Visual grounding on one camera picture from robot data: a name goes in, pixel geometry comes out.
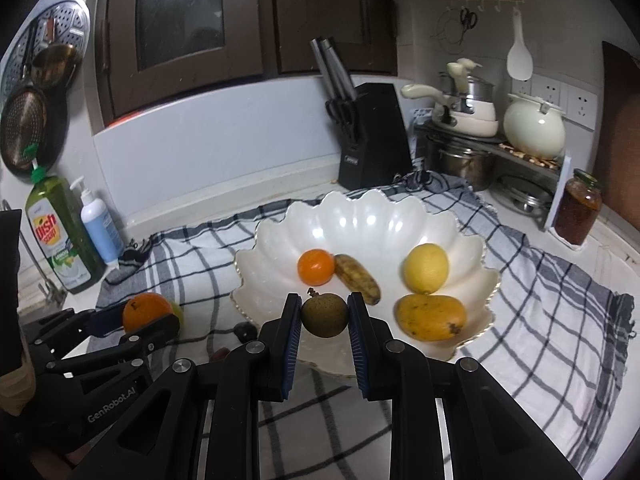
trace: white and blue checkered towel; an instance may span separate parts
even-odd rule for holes
[[[573,264],[531,247],[523,233],[500,224],[464,181],[432,174],[416,189],[401,184],[383,191],[391,200],[413,194],[433,213],[453,211],[464,234],[486,240],[485,264],[502,273],[490,305],[494,327],[456,358],[478,359],[583,473],[622,387],[633,298],[615,295]],[[107,277],[98,308],[152,290],[184,309],[181,340],[150,356],[154,377],[177,358],[204,363],[217,349],[238,346],[232,330],[242,317],[229,298],[240,285],[235,252],[252,248],[258,222],[281,220],[290,204],[274,202],[155,234],[143,247],[144,262],[123,262]],[[115,344],[119,336],[93,339],[90,349]],[[289,400],[262,403],[261,415],[262,478],[388,478],[387,402],[366,402],[357,388],[298,365]]]

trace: small round fruit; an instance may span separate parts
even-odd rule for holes
[[[418,341],[444,341],[460,333],[466,310],[450,296],[409,294],[396,304],[396,321],[405,334]]]
[[[449,259],[436,244],[414,247],[402,264],[405,285],[416,294],[432,294],[449,277]]]
[[[349,310],[337,294],[318,294],[309,289],[311,298],[305,301],[300,312],[302,324],[318,337],[334,337],[349,324]]]
[[[174,316],[178,318],[178,321],[180,321],[180,330],[182,330],[182,327],[184,326],[184,312],[180,308],[180,305],[175,303],[175,301],[169,301],[169,303],[171,303],[171,308],[174,311]]]
[[[122,325],[125,332],[133,332],[164,314],[173,313],[169,300],[155,292],[142,292],[127,301],[122,311]]]
[[[298,260],[298,275],[306,285],[324,285],[334,275],[333,255],[322,249],[311,249]]]

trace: cooking pot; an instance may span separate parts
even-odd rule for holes
[[[466,178],[474,191],[483,191],[492,183],[496,156],[465,145],[464,140],[426,134],[424,167],[427,170]]]
[[[504,114],[504,134],[517,149],[539,158],[552,159],[564,149],[562,108],[540,97],[509,94]]]
[[[494,107],[494,85],[467,75],[466,91],[446,72],[440,73],[440,90],[428,85],[406,85],[405,98],[430,97],[435,101],[431,120],[441,128],[475,137],[493,137],[498,132]]]

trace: dish soap label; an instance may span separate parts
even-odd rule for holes
[[[91,274],[78,256],[49,200],[38,200],[27,214],[36,240],[60,282],[72,289],[90,280]]]

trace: knife handle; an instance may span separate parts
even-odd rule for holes
[[[320,69],[322,81],[324,81],[324,88],[329,95],[329,99],[335,99],[337,97],[337,94],[335,91],[334,81],[331,78],[331,74],[329,74],[329,69],[327,68],[324,56],[322,55],[319,40],[321,40],[321,38],[314,38],[311,40],[311,50],[313,51],[314,57],[316,58],[316,64]]]
[[[349,72],[347,72],[347,69],[345,69],[344,65],[342,64],[340,56],[338,56],[338,53],[335,51],[331,40],[322,40],[322,48],[326,53],[327,63],[329,67],[333,69],[338,81],[340,82],[340,86],[342,87],[343,92],[342,97],[344,99],[355,101],[358,93],[353,86],[353,81],[351,80]]]

